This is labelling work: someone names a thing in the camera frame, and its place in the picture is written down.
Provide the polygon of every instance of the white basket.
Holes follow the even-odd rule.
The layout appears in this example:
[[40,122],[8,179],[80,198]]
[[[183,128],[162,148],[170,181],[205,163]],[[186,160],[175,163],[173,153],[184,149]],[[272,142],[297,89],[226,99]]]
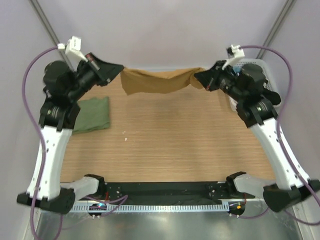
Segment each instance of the white basket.
[[[244,58],[239,63],[237,63],[234,67],[241,68],[245,64],[256,64],[256,65],[260,66],[263,70],[263,74],[265,75],[266,79],[268,80],[268,83],[264,87],[270,91],[278,93],[277,86],[275,84],[275,79],[271,75],[270,70],[269,70],[265,61],[263,61],[261,59]],[[229,101],[230,101],[230,106],[231,106],[232,111],[236,112],[237,111],[236,110],[237,102],[234,99],[232,99],[231,97],[229,97]]]

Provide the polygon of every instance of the folded green towel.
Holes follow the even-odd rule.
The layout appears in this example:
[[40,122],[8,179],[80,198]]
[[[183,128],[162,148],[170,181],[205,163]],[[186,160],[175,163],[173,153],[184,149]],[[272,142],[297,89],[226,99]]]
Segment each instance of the folded green towel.
[[88,133],[110,127],[109,97],[78,101],[81,110],[75,120],[72,134]]

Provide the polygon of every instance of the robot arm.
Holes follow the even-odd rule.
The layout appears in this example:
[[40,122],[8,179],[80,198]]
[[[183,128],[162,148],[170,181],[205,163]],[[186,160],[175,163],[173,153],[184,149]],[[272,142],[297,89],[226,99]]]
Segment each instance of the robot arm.
[[[275,92],[265,94],[264,84],[268,81],[260,66],[245,64],[239,74],[234,72],[231,65],[235,65],[244,57],[240,46],[231,46],[227,52],[231,59],[217,61],[211,69],[196,73],[194,76],[207,91],[220,89],[238,102],[236,106],[238,116],[260,141],[272,166],[275,182],[252,177],[245,172],[237,172],[228,176],[226,180],[231,191],[262,198],[271,210],[280,212],[304,201],[311,194],[288,163],[277,138],[278,114],[274,105],[279,104],[279,95]],[[311,180],[299,165],[282,130],[280,135],[301,177],[315,191],[320,190],[319,180]]]
[[88,195],[99,198],[106,193],[104,178],[93,174],[62,187],[60,184],[66,147],[80,111],[77,101],[94,85],[108,85],[124,66],[101,61],[92,53],[84,56],[80,51],[81,40],[77,37],[72,37],[67,46],[59,44],[58,48],[79,64],[75,72],[63,61],[51,62],[45,68],[43,91],[46,99],[40,110],[39,125],[45,141],[46,161],[37,196],[34,196],[42,162],[40,144],[32,180],[27,191],[17,196],[17,202],[30,206],[36,198],[36,207],[67,214],[75,201]]

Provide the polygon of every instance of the towel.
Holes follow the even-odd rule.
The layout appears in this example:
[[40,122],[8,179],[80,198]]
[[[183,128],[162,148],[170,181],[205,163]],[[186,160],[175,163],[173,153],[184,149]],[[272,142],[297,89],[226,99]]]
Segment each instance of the towel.
[[194,77],[195,73],[205,71],[204,68],[186,68],[174,71],[150,72],[141,69],[124,68],[120,73],[122,88],[127,95],[135,93],[168,94],[188,85],[203,89]]
[[81,110],[75,120],[72,134],[88,133],[110,127],[109,97],[80,100]]

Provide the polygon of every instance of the white wall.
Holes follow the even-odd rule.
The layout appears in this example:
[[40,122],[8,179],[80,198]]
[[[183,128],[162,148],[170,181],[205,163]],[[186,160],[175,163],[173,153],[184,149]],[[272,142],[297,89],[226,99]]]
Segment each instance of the white wall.
[[[61,41],[127,67],[211,67],[230,44],[262,44],[285,0],[39,0]],[[255,57],[257,51],[247,51]]]
[[[17,205],[25,192],[36,163],[39,140],[27,117],[21,97],[24,71],[43,50],[52,47],[50,39],[26,0],[5,1],[0,8],[0,238],[21,240],[30,208]],[[39,118],[44,101],[44,67],[59,59],[50,53],[34,65],[27,82],[27,99]]]
[[[292,64],[293,91],[282,122],[284,133],[301,166],[311,178],[320,179],[320,1],[297,1],[272,48]],[[277,57],[268,53],[264,60],[276,77],[280,93],[288,86],[288,71]],[[320,209],[311,199],[305,205],[311,222],[320,220]],[[320,227],[312,227],[320,234]]]

